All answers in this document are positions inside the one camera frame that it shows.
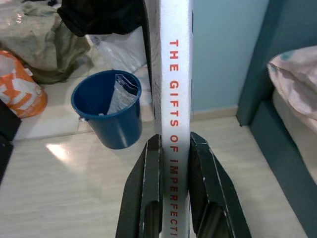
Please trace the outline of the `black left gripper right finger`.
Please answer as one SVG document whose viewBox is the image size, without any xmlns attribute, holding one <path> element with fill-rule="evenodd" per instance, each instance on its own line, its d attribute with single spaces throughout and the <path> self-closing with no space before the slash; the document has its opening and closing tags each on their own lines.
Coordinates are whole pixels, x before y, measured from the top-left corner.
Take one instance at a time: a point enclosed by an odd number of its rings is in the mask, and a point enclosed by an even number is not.
<svg viewBox="0 0 317 238">
<path fill-rule="evenodd" d="M 207 141 L 195 132 L 190 141 L 189 194 L 196 237 L 251 237 L 231 178 Z"/>
</svg>

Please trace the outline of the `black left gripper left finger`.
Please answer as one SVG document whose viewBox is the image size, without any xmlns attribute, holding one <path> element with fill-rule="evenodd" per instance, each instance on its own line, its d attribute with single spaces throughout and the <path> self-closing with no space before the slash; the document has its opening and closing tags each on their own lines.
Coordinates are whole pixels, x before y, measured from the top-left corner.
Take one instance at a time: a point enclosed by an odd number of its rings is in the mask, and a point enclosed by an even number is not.
<svg viewBox="0 0 317 238">
<path fill-rule="evenodd" d="M 131 170 L 123 191 L 115 236 L 158 238 L 162 228 L 161 136 L 152 136 Z"/>
</svg>

